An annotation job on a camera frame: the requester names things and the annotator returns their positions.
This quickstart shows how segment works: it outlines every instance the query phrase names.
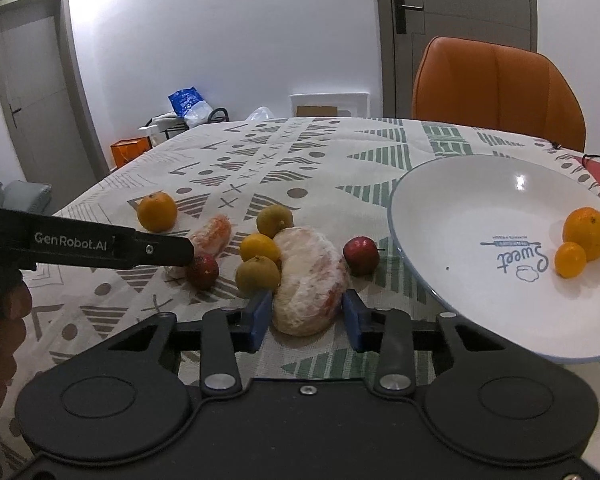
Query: person's hand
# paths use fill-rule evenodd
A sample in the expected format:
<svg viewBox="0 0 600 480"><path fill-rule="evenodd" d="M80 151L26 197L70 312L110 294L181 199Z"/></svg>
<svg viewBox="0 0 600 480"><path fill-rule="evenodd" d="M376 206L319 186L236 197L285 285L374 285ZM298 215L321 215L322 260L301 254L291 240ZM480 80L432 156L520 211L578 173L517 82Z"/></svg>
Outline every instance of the person's hand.
<svg viewBox="0 0 600 480"><path fill-rule="evenodd" d="M0 407L7 394L7 384L16 373L13 353L23 343L27 331L23 317L31 312L29 288L20 282L2 298L4 318L0 319Z"/></svg>

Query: orange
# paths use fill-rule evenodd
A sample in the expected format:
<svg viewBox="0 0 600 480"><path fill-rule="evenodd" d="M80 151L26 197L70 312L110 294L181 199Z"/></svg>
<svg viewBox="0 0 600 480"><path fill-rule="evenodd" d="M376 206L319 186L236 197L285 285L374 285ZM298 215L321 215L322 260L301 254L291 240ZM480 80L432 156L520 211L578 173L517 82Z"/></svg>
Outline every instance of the orange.
<svg viewBox="0 0 600 480"><path fill-rule="evenodd" d="M175 225L176 218L176 203L163 191L145 196L138 206L138 221L152 233L168 231Z"/></svg>
<svg viewBox="0 0 600 480"><path fill-rule="evenodd" d="M562 230L563 242L575 242L586 252L586 260L600 257L600 212L592 207L581 207L566 217Z"/></svg>
<svg viewBox="0 0 600 480"><path fill-rule="evenodd" d="M586 252L574 242L565 242L555 253L553 263L562 278L574 278L586 267Z"/></svg>
<svg viewBox="0 0 600 480"><path fill-rule="evenodd" d="M272 262L280 259L280 249L275 242L268 236L260 233L249 235L240 244L240 258L243 262L248 262L255 256L263 256Z"/></svg>

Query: red apple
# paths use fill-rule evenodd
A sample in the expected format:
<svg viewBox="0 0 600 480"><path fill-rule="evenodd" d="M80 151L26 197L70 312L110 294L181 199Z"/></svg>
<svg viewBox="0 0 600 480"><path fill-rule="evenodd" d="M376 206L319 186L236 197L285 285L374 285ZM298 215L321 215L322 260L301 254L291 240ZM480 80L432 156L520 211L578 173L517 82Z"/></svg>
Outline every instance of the red apple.
<svg viewBox="0 0 600 480"><path fill-rule="evenodd" d="M350 239L342 252L354 276L371 274L380 263L380 253L375 242L366 236Z"/></svg>
<svg viewBox="0 0 600 480"><path fill-rule="evenodd" d="M220 274L220 267L211 254L195 256L187 267L187 280L197 290L209 290Z"/></svg>

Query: white bowl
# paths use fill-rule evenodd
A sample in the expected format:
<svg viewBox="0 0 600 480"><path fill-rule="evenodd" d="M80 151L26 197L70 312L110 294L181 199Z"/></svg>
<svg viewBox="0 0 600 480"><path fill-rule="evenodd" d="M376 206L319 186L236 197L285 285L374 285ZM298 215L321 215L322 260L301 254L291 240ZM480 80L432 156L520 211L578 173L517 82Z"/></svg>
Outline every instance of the white bowl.
<svg viewBox="0 0 600 480"><path fill-rule="evenodd" d="M600 198L515 158L439 158L404 175L389 228L406 264L449 310L561 363L600 359L600 258L554 270L562 226Z"/></svg>

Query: white plastic bag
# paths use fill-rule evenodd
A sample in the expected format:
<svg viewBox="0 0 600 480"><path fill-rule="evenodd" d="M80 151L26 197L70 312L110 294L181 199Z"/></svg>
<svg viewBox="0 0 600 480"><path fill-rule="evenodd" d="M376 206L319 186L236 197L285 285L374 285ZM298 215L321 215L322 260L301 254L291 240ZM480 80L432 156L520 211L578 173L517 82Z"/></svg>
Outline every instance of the white plastic bag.
<svg viewBox="0 0 600 480"><path fill-rule="evenodd" d="M275 119L275 115L266 106L253 110L251 115L246 118L247 121L266 121L267 119Z"/></svg>

